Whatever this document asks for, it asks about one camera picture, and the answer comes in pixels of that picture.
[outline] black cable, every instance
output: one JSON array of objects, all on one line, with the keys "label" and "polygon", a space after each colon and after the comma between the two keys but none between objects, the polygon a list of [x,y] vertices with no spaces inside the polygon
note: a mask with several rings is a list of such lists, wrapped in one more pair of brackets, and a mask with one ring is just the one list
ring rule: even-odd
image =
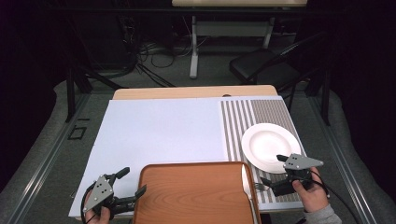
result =
[{"label": "black cable", "polygon": [[182,50],[180,50],[179,52],[176,53],[176,56],[177,57],[186,56],[190,53],[190,51],[191,51],[191,43],[186,43],[184,45],[184,48],[182,48]]},{"label": "black cable", "polygon": [[298,222],[296,222],[296,224],[304,224],[306,222],[305,217],[301,218],[300,220],[298,220]]},{"label": "black cable", "polygon": [[139,67],[146,75],[148,75],[149,78],[151,78],[151,80],[153,80],[154,82],[156,82],[160,86],[162,86],[162,87],[175,87],[174,84],[170,83],[169,81],[167,81],[164,78],[160,77],[159,75],[155,74],[154,72],[149,70],[145,65],[139,63],[137,65],[137,67]]},{"label": "black cable", "polygon": [[116,78],[116,77],[124,77],[128,74],[130,74],[132,71],[134,71],[134,66],[131,67],[127,67],[124,70],[116,73],[116,74],[112,74],[112,75],[101,75],[102,77],[105,77],[107,79],[112,79],[112,78]]},{"label": "black cable", "polygon": [[96,214],[93,214],[93,216],[90,219],[88,219],[86,223],[89,223],[94,217],[96,217]]},{"label": "black cable", "polygon": [[170,66],[172,66],[172,64],[175,62],[175,55],[171,52],[171,56],[172,56],[172,62],[170,62],[169,64],[167,64],[167,65],[164,65],[164,66],[159,66],[159,65],[156,65],[155,63],[154,63],[154,56],[156,55],[156,54],[152,54],[151,55],[151,64],[154,66],[154,67],[157,67],[157,68],[167,68],[167,67],[170,67]]},{"label": "black cable", "polygon": [[296,177],[297,179],[304,180],[304,181],[309,181],[309,182],[311,182],[311,183],[315,183],[315,184],[321,186],[321,187],[324,189],[324,191],[326,192],[327,195],[329,195],[329,191],[331,191],[331,192],[341,201],[341,203],[344,204],[344,206],[346,207],[346,209],[347,209],[347,210],[349,211],[349,213],[352,215],[353,219],[355,219],[355,222],[358,223],[358,224],[360,224],[359,219],[355,216],[355,214],[353,213],[352,209],[347,205],[347,202],[346,202],[338,193],[336,193],[332,188],[330,188],[328,185],[326,185],[326,184],[324,183],[323,179],[320,177],[319,174],[317,174],[317,173],[315,173],[315,172],[313,172],[313,171],[311,171],[311,173],[314,174],[314,175],[317,175],[322,183],[319,183],[318,181],[311,180],[311,179],[300,178],[300,177],[298,177],[298,176],[295,176],[295,177]]},{"label": "black cable", "polygon": [[140,47],[140,49],[139,49],[139,53],[138,53],[138,56],[139,56],[139,61],[142,63],[142,62],[145,62],[146,61],[146,59],[149,57],[149,47],[148,47],[148,45],[149,44],[142,44],[142,46]]},{"label": "black cable", "polygon": [[88,222],[85,220],[85,214],[84,214],[85,199],[87,198],[87,194],[90,192],[90,190],[93,189],[93,187],[95,186],[95,184],[96,184],[96,181],[93,182],[93,184],[91,184],[91,185],[87,188],[87,190],[85,191],[84,195],[82,196],[81,207],[80,207],[80,209],[79,209],[79,212],[80,212],[81,221],[82,221],[83,224],[87,224],[87,223],[88,223]]}]

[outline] wooden cutting board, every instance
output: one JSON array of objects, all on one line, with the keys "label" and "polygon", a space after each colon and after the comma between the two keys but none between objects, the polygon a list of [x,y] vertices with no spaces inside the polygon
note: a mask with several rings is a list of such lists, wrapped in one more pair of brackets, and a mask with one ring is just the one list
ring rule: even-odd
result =
[{"label": "wooden cutting board", "polygon": [[[134,224],[249,224],[253,217],[242,186],[240,161],[153,164],[143,168]],[[256,191],[247,167],[257,219]]]}]

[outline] sleeve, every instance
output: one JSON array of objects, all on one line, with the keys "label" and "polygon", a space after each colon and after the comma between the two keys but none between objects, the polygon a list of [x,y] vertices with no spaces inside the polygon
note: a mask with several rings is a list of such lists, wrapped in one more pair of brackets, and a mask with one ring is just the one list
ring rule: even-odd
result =
[{"label": "sleeve", "polygon": [[304,212],[306,224],[341,224],[341,218],[334,213],[330,205],[313,213]]}]

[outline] metal bar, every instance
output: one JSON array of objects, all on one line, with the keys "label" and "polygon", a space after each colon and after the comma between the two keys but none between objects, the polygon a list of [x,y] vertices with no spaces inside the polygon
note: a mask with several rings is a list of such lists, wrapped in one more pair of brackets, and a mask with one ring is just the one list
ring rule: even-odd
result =
[{"label": "metal bar", "polygon": [[338,145],[337,139],[335,138],[331,127],[327,126],[321,118],[318,99],[316,97],[308,97],[308,101],[314,110],[315,117],[318,120],[320,128],[326,136],[326,139],[329,141],[332,157],[337,164],[338,170],[341,173],[341,177],[343,177],[344,182],[346,183],[349,195],[351,196],[352,201],[355,204],[356,209],[358,210],[362,222],[364,224],[377,223],[371,211],[371,208],[369,207],[366,199],[364,198],[361,187],[348,165],[347,159],[344,156],[344,152]]},{"label": "metal bar", "polygon": [[190,78],[197,78],[198,46],[197,46],[197,21],[195,16],[192,16],[192,21],[191,21],[191,39],[192,39],[192,55],[191,55]]},{"label": "metal bar", "polygon": [[274,29],[274,25],[275,25],[275,18],[273,17],[273,18],[271,18],[269,20],[269,24],[268,24],[268,26],[265,29],[266,30],[265,31],[266,35],[265,35],[265,38],[264,38],[264,43],[262,45],[262,47],[264,49],[268,49],[268,46],[270,44],[271,34],[272,34],[273,29]]}]

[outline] table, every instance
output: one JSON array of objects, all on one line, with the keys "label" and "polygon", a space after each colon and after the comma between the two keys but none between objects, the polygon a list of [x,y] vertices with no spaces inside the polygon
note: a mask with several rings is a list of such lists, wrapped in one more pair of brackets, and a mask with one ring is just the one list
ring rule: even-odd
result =
[{"label": "table", "polygon": [[[305,7],[307,0],[173,0],[174,7]],[[198,21],[192,16],[192,55],[190,78],[198,75],[198,35],[263,36],[262,47],[267,49],[275,18],[266,21]]]},{"label": "table", "polygon": [[[102,174],[114,174],[126,166],[131,167],[131,173],[114,184],[115,196],[119,198],[134,194],[140,171],[148,164],[247,161],[240,149],[233,147],[236,146],[236,138],[227,138],[228,135],[241,137],[243,130],[236,123],[243,113],[237,110],[245,105],[248,105],[246,113],[252,117],[244,124],[245,129],[254,123],[273,122],[284,126],[299,139],[282,97],[272,86],[116,91],[107,108],[69,216],[79,217],[82,194],[93,180]],[[267,174],[254,166],[252,173],[255,182],[259,181],[259,176],[273,181],[285,177]],[[263,213],[303,208],[296,194],[275,198],[269,190],[260,192],[258,199],[259,209]],[[120,217],[132,214],[120,214]]]}]

